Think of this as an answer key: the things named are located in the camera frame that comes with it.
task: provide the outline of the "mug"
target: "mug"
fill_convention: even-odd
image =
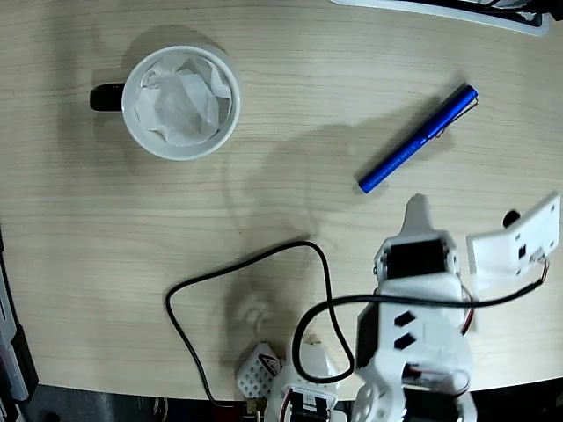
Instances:
[[[219,130],[202,143],[189,146],[167,143],[160,134],[143,128],[135,112],[135,103],[139,90],[141,90],[143,76],[155,62],[172,52],[201,55],[213,62],[223,73],[230,86],[231,106],[229,116]],[[90,107],[97,112],[121,111],[129,133],[144,149],[155,156],[168,160],[187,161],[212,153],[229,139],[240,116],[240,95],[240,76],[237,68],[224,51],[210,45],[171,46],[155,51],[142,59],[131,71],[124,84],[103,84],[91,90]]]

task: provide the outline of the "pen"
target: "pen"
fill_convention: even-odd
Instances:
[[[374,170],[358,183],[360,188],[369,193],[384,179],[393,173],[407,159],[414,155],[430,139],[439,134],[456,118],[461,117],[467,106],[477,99],[477,91],[470,85],[446,101],[440,109],[424,123],[410,138],[387,156]]]

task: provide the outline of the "white paper napkin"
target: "white paper napkin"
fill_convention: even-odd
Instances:
[[[205,142],[227,120],[230,86],[209,60],[170,53],[150,67],[135,111],[141,126],[178,146]]]

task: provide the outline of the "table top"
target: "table top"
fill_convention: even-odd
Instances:
[[[336,295],[370,292],[372,259],[417,192],[469,282],[466,235],[563,189],[563,25],[534,38],[328,0],[12,0],[0,23],[4,258],[42,383],[204,397],[165,315],[175,283],[308,237],[326,251]],[[217,152],[167,162],[138,147],[118,113],[92,112],[88,94],[191,42],[237,64],[243,112]],[[358,193],[355,177],[463,81],[479,106]],[[479,311],[474,389],[563,376],[562,274],[559,248],[537,292]],[[178,294],[218,398],[238,397],[235,367],[257,341],[283,350],[323,286],[319,262],[299,250]],[[360,309],[338,311],[351,344]],[[328,317],[311,333],[344,369]],[[358,385],[344,382],[340,398]]]

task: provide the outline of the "white robot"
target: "white robot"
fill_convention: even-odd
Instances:
[[[553,193],[523,218],[508,213],[504,230],[469,236],[472,273],[493,280],[544,263],[537,282],[541,285],[546,257],[559,242],[559,204],[560,196]],[[506,244],[507,239],[514,244]],[[409,200],[400,233],[379,249],[374,272],[376,295],[472,300],[459,278],[456,245],[447,231],[433,229],[428,200],[421,194]],[[355,350],[355,372],[364,384],[355,399],[352,422],[476,421],[469,393],[472,355],[464,337],[472,316],[473,309],[389,302],[366,306],[358,317]],[[337,373],[322,345],[300,347],[301,368],[307,374]],[[345,422],[345,414],[334,409],[338,383],[307,381],[296,370],[290,349],[285,366],[279,365],[268,388],[265,422]]]

